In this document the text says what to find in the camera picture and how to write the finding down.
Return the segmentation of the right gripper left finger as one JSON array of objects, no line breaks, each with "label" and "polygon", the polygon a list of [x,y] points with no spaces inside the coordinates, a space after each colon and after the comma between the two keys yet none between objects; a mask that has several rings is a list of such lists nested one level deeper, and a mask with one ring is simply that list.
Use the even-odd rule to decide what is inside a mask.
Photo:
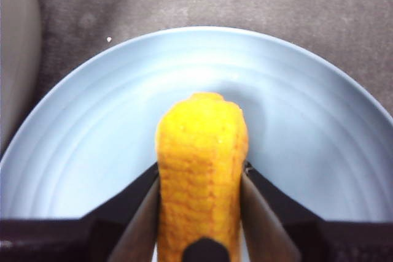
[{"label": "right gripper left finger", "polygon": [[150,261],[157,238],[158,167],[79,218],[2,219],[1,261]]}]

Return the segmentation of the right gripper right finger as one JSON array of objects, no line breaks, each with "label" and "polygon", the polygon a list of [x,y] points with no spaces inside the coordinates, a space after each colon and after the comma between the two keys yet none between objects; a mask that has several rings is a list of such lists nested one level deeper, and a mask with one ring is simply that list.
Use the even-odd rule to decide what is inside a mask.
[{"label": "right gripper right finger", "polygon": [[303,261],[392,261],[392,223],[328,222],[283,193],[250,163],[244,171]]}]

